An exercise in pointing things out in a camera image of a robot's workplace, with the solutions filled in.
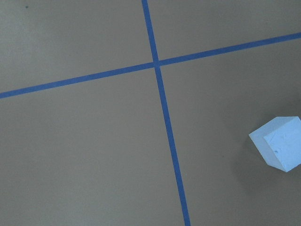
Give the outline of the light blue foam block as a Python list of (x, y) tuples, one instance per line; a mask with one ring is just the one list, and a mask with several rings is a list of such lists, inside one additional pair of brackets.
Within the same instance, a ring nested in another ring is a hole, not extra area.
[(267, 165), (289, 172), (301, 164), (301, 120), (276, 117), (249, 134)]

